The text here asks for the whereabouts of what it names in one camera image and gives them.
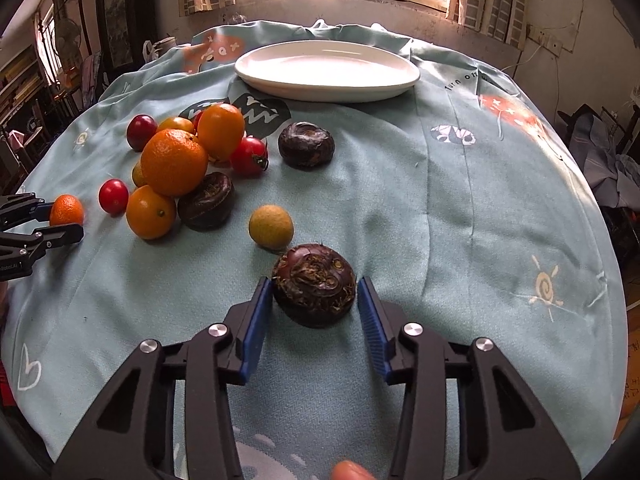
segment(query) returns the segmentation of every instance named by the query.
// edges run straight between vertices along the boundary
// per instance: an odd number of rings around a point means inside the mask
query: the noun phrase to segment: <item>fingertip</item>
[[[338,462],[331,471],[331,480],[375,480],[371,473],[361,465],[343,460]]]

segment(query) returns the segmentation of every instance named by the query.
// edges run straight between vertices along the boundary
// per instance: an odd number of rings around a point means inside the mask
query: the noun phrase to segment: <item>picture frame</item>
[[[146,40],[158,40],[155,0],[95,0],[104,69],[109,81],[145,63]]]

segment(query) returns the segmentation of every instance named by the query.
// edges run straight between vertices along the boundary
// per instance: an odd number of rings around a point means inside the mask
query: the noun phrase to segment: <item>sun pattern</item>
[[[536,277],[536,285],[535,285],[536,295],[532,296],[529,299],[529,304],[534,304],[538,300],[542,301],[542,303],[546,305],[546,308],[549,311],[549,317],[553,322],[554,317],[551,315],[551,305],[555,305],[555,306],[564,305],[564,301],[560,301],[558,299],[554,301],[554,285],[551,279],[558,275],[558,266],[555,266],[551,270],[551,274],[547,274],[546,272],[542,271],[542,268],[540,267],[540,262],[533,254],[531,255],[531,258],[533,259],[533,263],[536,264],[536,267],[538,268],[539,273],[538,273],[538,276]]]

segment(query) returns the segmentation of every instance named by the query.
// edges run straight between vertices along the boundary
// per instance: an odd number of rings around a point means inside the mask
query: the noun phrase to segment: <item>wall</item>
[[[83,0],[83,3],[90,41],[93,49],[98,50],[95,0]],[[79,23],[76,0],[71,0],[67,9],[69,17]],[[520,52],[510,46],[441,19],[432,9],[401,2],[239,0],[237,5],[222,11],[180,17],[178,0],[156,0],[159,35],[175,36],[178,43],[189,42],[198,32],[223,23],[235,12],[248,20],[301,25],[312,25],[317,18],[329,24],[379,22],[388,30],[459,50],[498,68],[515,64],[520,56]],[[556,109],[571,113],[587,103],[595,110],[604,106],[618,113],[619,120],[626,124],[632,113],[629,94],[640,81],[640,50],[615,17],[610,0],[529,0],[528,21],[548,28],[564,44],[559,58],[540,49],[526,64],[508,70],[510,74],[515,73],[516,82],[542,113],[553,123],[557,119]],[[528,60],[537,47],[527,41],[521,61]],[[86,55],[84,38],[81,49]]]
[[[42,16],[52,6],[51,0],[42,0],[40,2],[40,13]],[[95,0],[82,0],[82,7],[84,10],[84,20],[86,22],[86,30],[89,35],[89,42],[93,52],[100,50],[100,35],[98,33],[98,22],[96,19]],[[78,0],[69,0],[66,3],[66,15],[69,19],[73,20],[81,27],[80,10],[78,7]],[[84,34],[81,34],[80,53],[84,59],[88,56],[86,47],[86,41],[84,40]]]
[[[559,58],[541,49],[515,75],[545,116],[555,115],[556,102],[568,113],[587,103],[598,112],[605,107],[618,113],[626,126],[632,115],[629,95],[640,81],[640,50],[615,17],[610,0],[529,0],[528,21],[553,27],[548,31],[564,44]],[[522,60],[537,47],[527,41]]]
[[[35,40],[35,31],[31,20],[24,22],[11,36],[0,40],[0,68],[20,54]]]

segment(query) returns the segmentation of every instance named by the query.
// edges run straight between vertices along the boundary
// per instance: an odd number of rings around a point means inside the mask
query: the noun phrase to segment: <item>oval plate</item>
[[[267,94],[297,101],[367,103],[400,95],[420,79],[396,54],[345,41],[289,41],[247,52],[236,73]]]

